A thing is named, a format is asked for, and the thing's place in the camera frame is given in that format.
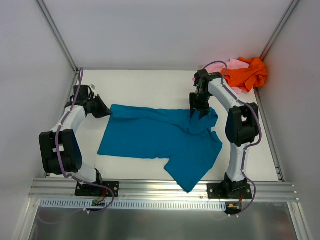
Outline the teal blue t shirt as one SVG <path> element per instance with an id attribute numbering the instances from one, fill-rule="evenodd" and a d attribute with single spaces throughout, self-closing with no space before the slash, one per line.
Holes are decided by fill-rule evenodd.
<path id="1" fill-rule="evenodd" d="M 213 130 L 214 109 L 200 117 L 187 109 L 114 104 L 98 155 L 168 159 L 164 169 L 187 193 L 213 168 L 223 143 Z"/>

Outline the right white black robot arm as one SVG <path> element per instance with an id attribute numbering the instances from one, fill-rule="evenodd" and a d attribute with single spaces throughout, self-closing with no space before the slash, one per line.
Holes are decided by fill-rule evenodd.
<path id="1" fill-rule="evenodd" d="M 251 199 L 245 174 L 248 149 L 260 137 L 259 108 L 256 103 L 246 103 L 228 86 L 219 72 L 198 70 L 194 75 L 196 91 L 189 94 L 190 115 L 199 112 L 203 118 L 210 112 L 209 99 L 215 97 L 227 111 L 225 135 L 230 142 L 229 166 L 224 180 L 208 187 L 210 199 Z"/>

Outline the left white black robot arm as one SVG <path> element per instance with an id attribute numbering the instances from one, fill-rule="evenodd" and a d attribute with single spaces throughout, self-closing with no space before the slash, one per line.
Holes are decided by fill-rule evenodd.
<path id="1" fill-rule="evenodd" d="M 75 179 L 76 196 L 104 199 L 112 195 L 111 191 L 99 170 L 83 162 L 76 132 L 88 115 L 100 119 L 110 116 L 112 111 L 93 85 L 76 85 L 73 93 L 58 124 L 39 135 L 43 169 L 47 174 Z"/>

